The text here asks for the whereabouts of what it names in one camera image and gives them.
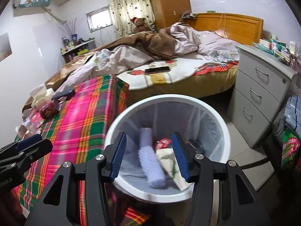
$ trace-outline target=curtain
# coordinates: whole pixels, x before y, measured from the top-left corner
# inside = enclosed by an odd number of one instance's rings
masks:
[[[155,22],[150,0],[109,0],[109,3],[116,38],[132,34],[133,17],[145,18],[149,25]]]

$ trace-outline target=window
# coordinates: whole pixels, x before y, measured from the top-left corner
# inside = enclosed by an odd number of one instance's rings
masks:
[[[113,24],[109,6],[87,13],[90,32],[100,30]]]

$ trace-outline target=santa hat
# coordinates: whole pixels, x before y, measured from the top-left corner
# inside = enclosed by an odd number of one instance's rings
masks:
[[[138,18],[134,17],[131,19],[131,21],[135,24],[136,19],[138,19]]]

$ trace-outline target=drawer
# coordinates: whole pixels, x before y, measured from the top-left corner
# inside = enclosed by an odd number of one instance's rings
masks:
[[[250,100],[272,122],[280,108],[280,102],[263,86],[241,71],[237,71],[235,88]]]
[[[261,59],[241,50],[239,70],[269,91],[280,103],[290,86],[290,79]]]
[[[233,90],[227,115],[251,148],[270,125],[254,104],[237,89]]]

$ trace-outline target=rolled white towel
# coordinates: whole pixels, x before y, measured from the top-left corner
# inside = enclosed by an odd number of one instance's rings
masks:
[[[140,128],[139,161],[147,182],[152,188],[162,188],[166,184],[164,171],[152,148],[153,136],[151,128]]]

